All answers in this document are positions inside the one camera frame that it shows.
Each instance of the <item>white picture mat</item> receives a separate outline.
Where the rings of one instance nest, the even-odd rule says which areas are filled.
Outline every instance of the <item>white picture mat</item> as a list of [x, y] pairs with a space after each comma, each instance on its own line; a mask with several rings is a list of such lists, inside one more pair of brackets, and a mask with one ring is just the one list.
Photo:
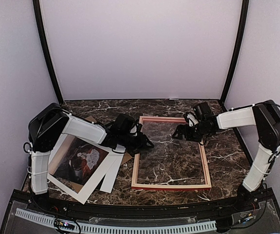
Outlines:
[[[60, 138], [58, 139], [55, 147], [51, 151], [51, 154], [49, 156], [49, 163], [53, 159], [54, 155], [59, 150], [60, 146], [64, 142], [65, 138], [67, 137], [66, 134], [62, 134]], [[121, 154], [116, 154], [112, 152], [112, 150], [108, 147], [103, 147], [97, 144], [94, 144], [92, 142], [88, 142], [89, 144], [98, 147], [106, 152], [109, 152], [109, 154], [105, 157], [105, 159], [102, 161], [102, 163], [99, 165], [99, 167], [96, 169], [96, 171], [91, 175], [89, 180], [85, 183], [83, 188], [80, 190], [79, 193], [76, 193], [75, 191], [68, 188], [66, 185], [58, 181], [54, 176], [50, 175], [48, 173], [48, 180], [50, 180], [52, 183], [54, 183], [56, 186], [58, 186], [60, 189], [62, 189], [64, 192], [75, 198], [77, 201], [79, 201], [82, 204], [85, 204], [85, 202], [88, 200], [92, 192], [95, 190], [97, 185], [100, 183], [100, 181], [103, 179], [103, 177], [106, 175], [108, 170], [111, 168], [112, 164], [120, 159]]]
[[123, 157], [124, 157], [124, 154], [120, 154], [120, 156], [117, 156], [117, 159], [112, 164], [111, 168], [108, 170], [108, 172], [106, 173], [106, 175], [104, 177], [100, 191], [106, 192], [106, 193], [112, 192], [112, 189], [113, 189], [116, 177], [117, 177], [117, 173], [119, 172], [120, 164], [121, 164]]
[[65, 100], [220, 98], [241, 0], [41, 0]]

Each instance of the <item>marble table surface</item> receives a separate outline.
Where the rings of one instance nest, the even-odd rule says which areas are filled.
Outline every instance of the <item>marble table surface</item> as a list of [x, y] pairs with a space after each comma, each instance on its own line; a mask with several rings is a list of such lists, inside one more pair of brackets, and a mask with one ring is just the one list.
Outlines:
[[144, 121], [142, 132], [154, 148], [139, 157], [139, 184], [197, 185], [205, 183], [204, 170], [197, 142], [172, 139], [178, 124]]
[[[83, 100], [66, 101], [62, 107], [75, 115], [86, 118], [93, 116], [97, 121], [108, 123], [116, 118], [118, 113], [126, 113], [134, 118], [139, 116], [159, 116], [159, 117], [182, 117], [185, 112], [191, 112], [192, 107], [204, 100], [168, 100], [168, 99], [133, 99], [133, 100]], [[215, 114], [222, 112], [216, 100], [206, 100]], [[205, 143], [206, 157], [211, 177], [212, 188], [210, 190], [194, 191], [150, 191], [131, 189], [131, 178], [134, 160], [130, 160], [120, 167], [113, 191], [111, 194], [94, 191], [88, 203], [105, 205], [174, 205], [209, 200], [217, 200], [236, 196], [237, 188], [245, 178], [250, 165], [233, 132], [226, 130], [207, 139]], [[189, 176], [189, 170], [183, 168], [185, 157], [180, 157], [176, 170], [165, 169], [162, 164], [153, 166], [154, 171], [148, 170], [149, 180], [155, 179], [155, 175], [160, 175], [160, 183], [167, 183], [172, 175], [178, 177], [180, 174]], [[146, 180], [145, 171], [141, 167], [139, 173], [141, 178]], [[194, 173], [194, 183], [201, 183], [201, 175], [197, 177]], [[49, 183], [49, 193], [51, 197], [76, 201], [54, 184]], [[23, 191], [28, 191], [28, 179], [25, 182]]]

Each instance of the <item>pink wooden frame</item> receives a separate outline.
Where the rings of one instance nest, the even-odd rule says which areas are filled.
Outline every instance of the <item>pink wooden frame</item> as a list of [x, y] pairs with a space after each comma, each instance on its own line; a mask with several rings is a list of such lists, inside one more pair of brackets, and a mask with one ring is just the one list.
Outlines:
[[[177, 117], [147, 117], [141, 116], [139, 119], [139, 123], [143, 124], [145, 121], [150, 122], [171, 122], [171, 123], [178, 123], [178, 124], [185, 124], [184, 118], [177, 118]], [[200, 147], [200, 155], [202, 160], [202, 167], [204, 171], [204, 184], [195, 184], [195, 185], [155, 185], [155, 184], [138, 184], [138, 169], [139, 169], [139, 159], [140, 154], [135, 155], [135, 162], [134, 168], [132, 173], [132, 181], [131, 181], [131, 188], [132, 189], [146, 189], [146, 190], [208, 190], [212, 188], [210, 175], [207, 165], [207, 159], [205, 154], [205, 149], [203, 146], [203, 142], [199, 144]]]

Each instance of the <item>white wall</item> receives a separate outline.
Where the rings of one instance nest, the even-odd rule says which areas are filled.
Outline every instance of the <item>white wall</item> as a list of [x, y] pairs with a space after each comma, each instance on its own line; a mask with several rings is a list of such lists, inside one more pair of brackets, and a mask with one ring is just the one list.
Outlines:
[[26, 175], [28, 122], [56, 101], [31, 0], [0, 0], [0, 226]]
[[220, 98], [241, 0], [41, 0], [64, 99]]
[[[252, 0], [226, 106], [238, 107], [267, 99], [280, 104], [280, 0]], [[247, 127], [240, 132], [254, 155], [257, 131]], [[267, 182], [280, 205], [280, 157]]]

